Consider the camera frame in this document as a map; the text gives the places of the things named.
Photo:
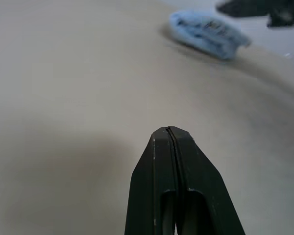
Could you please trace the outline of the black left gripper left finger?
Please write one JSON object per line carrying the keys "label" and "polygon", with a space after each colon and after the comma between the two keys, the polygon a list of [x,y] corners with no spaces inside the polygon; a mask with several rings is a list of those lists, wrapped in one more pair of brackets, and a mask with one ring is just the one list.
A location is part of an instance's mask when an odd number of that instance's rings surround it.
{"label": "black left gripper left finger", "polygon": [[151,134],[131,176],[126,235],[172,235],[175,229],[176,168],[168,129]]}

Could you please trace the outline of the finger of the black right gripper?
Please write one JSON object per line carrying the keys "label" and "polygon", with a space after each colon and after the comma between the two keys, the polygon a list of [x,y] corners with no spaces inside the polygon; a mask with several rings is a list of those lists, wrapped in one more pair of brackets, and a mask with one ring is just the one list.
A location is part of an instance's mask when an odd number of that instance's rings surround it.
{"label": "finger of the black right gripper", "polygon": [[215,9],[233,18],[260,17],[269,13],[270,5],[264,0],[224,0]]}

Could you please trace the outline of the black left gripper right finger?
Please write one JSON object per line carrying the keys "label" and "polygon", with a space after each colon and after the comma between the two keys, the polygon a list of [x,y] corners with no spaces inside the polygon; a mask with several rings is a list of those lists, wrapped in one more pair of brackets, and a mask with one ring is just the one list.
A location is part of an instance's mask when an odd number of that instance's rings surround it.
{"label": "black left gripper right finger", "polygon": [[179,235],[245,234],[222,176],[189,132],[168,131],[178,174],[177,233]]}

